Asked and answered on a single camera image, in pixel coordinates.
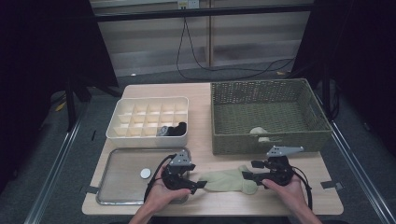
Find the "gray carpet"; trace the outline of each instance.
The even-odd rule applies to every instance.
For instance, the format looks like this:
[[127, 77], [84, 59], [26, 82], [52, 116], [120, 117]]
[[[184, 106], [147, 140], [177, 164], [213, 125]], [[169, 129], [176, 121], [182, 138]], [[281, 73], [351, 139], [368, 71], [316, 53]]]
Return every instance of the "gray carpet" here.
[[[217, 73], [194, 69], [183, 72], [185, 76], [200, 78], [192, 80], [181, 77], [178, 72], [143, 75], [137, 77], [119, 77], [122, 91], [127, 85], [149, 83], [200, 82], [239, 78], [256, 74], [248, 71], [220, 71]], [[258, 75], [251, 79], [282, 78], [276, 73]], [[70, 148], [64, 167], [49, 199], [48, 206], [41, 218], [41, 223], [109, 223], [127, 222], [129, 216], [86, 216], [81, 212], [85, 198], [80, 190], [90, 184], [96, 163], [106, 140], [106, 128], [118, 98], [109, 96], [97, 89], [90, 89], [92, 100], [88, 104], [86, 114], [81, 118], [78, 135]], [[50, 171], [59, 148], [66, 136], [67, 111], [55, 112], [54, 105], [43, 124], [40, 138], [35, 150], [23, 167], [16, 180], [10, 181], [0, 195], [0, 223], [23, 223], [35, 201], [35, 198]], [[396, 209], [396, 196], [393, 194], [396, 184], [393, 171], [396, 160], [386, 151], [375, 133], [368, 132], [362, 125], [363, 120], [341, 97], [340, 113], [335, 120], [355, 155], [359, 158], [365, 171], [375, 182], [380, 193], [393, 209]], [[343, 189], [338, 191], [345, 211], [340, 216], [320, 216], [321, 219], [340, 219], [349, 223], [381, 223], [374, 208], [367, 200], [359, 183], [351, 173], [334, 141], [330, 141], [321, 151], [323, 159], [335, 182], [341, 182]], [[265, 223], [269, 219], [251, 218], [235, 223]], [[216, 223], [234, 223], [228, 218], [215, 218]], [[172, 219], [174, 223], [193, 222], [193, 218]]]

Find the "green fabric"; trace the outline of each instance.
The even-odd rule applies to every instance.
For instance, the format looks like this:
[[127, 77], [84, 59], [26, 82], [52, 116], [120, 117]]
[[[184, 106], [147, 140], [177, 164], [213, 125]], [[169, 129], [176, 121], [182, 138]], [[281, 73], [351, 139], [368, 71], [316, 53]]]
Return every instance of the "green fabric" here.
[[246, 194], [254, 194], [257, 191], [257, 184], [252, 180], [246, 180], [242, 172], [250, 172], [246, 165], [239, 166], [238, 169], [215, 171], [203, 174], [199, 180], [207, 181], [205, 189], [212, 191], [242, 191]]

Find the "human hand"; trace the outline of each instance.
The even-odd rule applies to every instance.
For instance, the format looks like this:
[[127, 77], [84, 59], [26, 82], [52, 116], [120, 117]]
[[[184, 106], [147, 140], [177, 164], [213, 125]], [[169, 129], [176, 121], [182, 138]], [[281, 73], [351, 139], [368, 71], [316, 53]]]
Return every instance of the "human hand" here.
[[163, 165], [155, 176], [157, 180], [153, 183], [152, 189], [145, 202], [145, 205], [150, 207], [154, 213], [163, 210], [163, 208], [174, 199], [181, 199], [191, 194], [189, 189], [170, 190], [165, 186], [161, 178], [165, 166], [166, 165]]
[[129, 222], [130, 224], [148, 223], [155, 213], [163, 210], [172, 200], [191, 194], [189, 189], [168, 189], [161, 179], [164, 168], [165, 165], [158, 171], [158, 174], [155, 176], [156, 181], [153, 183], [145, 203], [137, 210]]
[[264, 179], [262, 183], [268, 188], [276, 192], [282, 202], [291, 210], [295, 211], [302, 204], [306, 205], [301, 180], [297, 175], [291, 178], [290, 183], [285, 186], [279, 186], [270, 179]]
[[290, 209], [301, 223], [321, 223], [318, 217], [309, 209], [305, 202], [301, 180], [297, 175], [291, 178], [290, 183], [285, 186], [279, 186], [272, 180], [264, 179], [262, 183], [268, 188], [276, 192], [282, 202]]

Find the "white plastic tray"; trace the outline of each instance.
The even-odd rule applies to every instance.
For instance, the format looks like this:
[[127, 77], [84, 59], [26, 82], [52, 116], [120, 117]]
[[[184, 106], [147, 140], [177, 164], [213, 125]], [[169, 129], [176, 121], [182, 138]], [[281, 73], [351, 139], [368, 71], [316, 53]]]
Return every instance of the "white plastic tray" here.
[[184, 147], [187, 132], [181, 136], [156, 136], [163, 126], [188, 124], [186, 97], [124, 98], [117, 102], [106, 136], [117, 147]]

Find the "wire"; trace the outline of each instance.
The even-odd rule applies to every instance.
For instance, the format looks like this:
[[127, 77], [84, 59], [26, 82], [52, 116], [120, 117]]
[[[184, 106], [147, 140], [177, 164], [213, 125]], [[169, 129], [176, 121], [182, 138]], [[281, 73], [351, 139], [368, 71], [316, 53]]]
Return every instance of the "wire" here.
[[308, 198], [308, 207], [312, 210], [312, 192], [311, 192], [311, 187], [308, 184], [308, 178], [306, 178], [306, 175], [304, 174], [304, 172], [302, 170], [300, 170], [299, 168], [295, 167], [295, 166], [291, 166], [291, 168], [298, 170], [301, 174], [303, 174], [304, 178], [299, 175], [297, 172], [293, 171], [295, 175], [297, 175], [301, 181], [304, 183], [305, 185], [305, 190], [306, 190], [306, 197]]
[[176, 155], [177, 155], [177, 154], [168, 155], [165, 159], [163, 159], [163, 160], [161, 161], [160, 165], [158, 165], [157, 170], [155, 171], [154, 175], [152, 176], [152, 178], [151, 178], [150, 181], [148, 182], [148, 187], [146, 188], [146, 192], [145, 192], [145, 197], [144, 197], [144, 199], [143, 199], [143, 203], [146, 202], [146, 199], [147, 199], [147, 197], [149, 196], [149, 192], [150, 192], [151, 189], [152, 189], [152, 185], [155, 183], [155, 181], [161, 179], [160, 177], [159, 177], [159, 178], [156, 178], [156, 176], [157, 176], [158, 172], [160, 171], [161, 167], [163, 167], [163, 164], [164, 164], [167, 160], [173, 159]]
[[[198, 64], [198, 66], [199, 66], [200, 68], [202, 68], [202, 69], [204, 69], [204, 70], [206, 70], [206, 71], [210, 71], [210, 72], [218, 72], [218, 71], [226, 71], [226, 70], [242, 70], [242, 71], [258, 72], [258, 73], [256, 73], [256, 74], [249, 75], [249, 76], [246, 76], [246, 77], [232, 78], [232, 80], [255, 77], [255, 76], [261, 75], [261, 74], [263, 74], [263, 73], [265, 73], [265, 72], [272, 72], [272, 71], [276, 71], [276, 70], [282, 69], [282, 68], [286, 67], [288, 64], [290, 64], [292, 61], [294, 61], [294, 59], [295, 59], [295, 57], [294, 57], [294, 58], [291, 58], [291, 59], [280, 59], [280, 60], [273, 61], [273, 62], [271, 62], [271, 63], [268, 65], [268, 67], [267, 67], [266, 69], [263, 69], [263, 70], [262, 70], [262, 69], [251, 69], [251, 68], [235, 68], [235, 67], [232, 67], [232, 68], [230, 68], [230, 67], [229, 67], [229, 68], [218, 68], [218, 69], [209, 69], [209, 68], [205, 68], [205, 67], [201, 66], [201, 64], [198, 62], [198, 60], [197, 60], [197, 58], [196, 58], [196, 56], [195, 56], [194, 47], [193, 47], [192, 40], [191, 40], [191, 35], [190, 35], [189, 25], [187, 24], [186, 18], [184, 18], [183, 31], [182, 31], [182, 33], [181, 33], [180, 44], [179, 44], [178, 50], [177, 50], [177, 62], [176, 62], [176, 66], [177, 66], [177, 71], [180, 73], [180, 75], [181, 75], [182, 77], [186, 78], [186, 79], [191, 79], [191, 80], [208, 80], [207, 78], [186, 77], [185, 75], [182, 74], [180, 68], [178, 67], [178, 59], [179, 59], [179, 56], [180, 56], [180, 49], [181, 49], [181, 45], [182, 45], [182, 43], [183, 43], [183, 36], [184, 36], [184, 33], [185, 33], [186, 30], [187, 30], [187, 34], [188, 34], [188, 37], [189, 37], [189, 40], [190, 40], [190, 47], [191, 47], [192, 56], [193, 56], [195, 62]], [[274, 63], [281, 62], [281, 61], [288, 61], [288, 62], [285, 63], [284, 65], [282, 65], [282, 66], [276, 68], [276, 69], [271, 69], [271, 70], [270, 70], [271, 66], [272, 66]]]

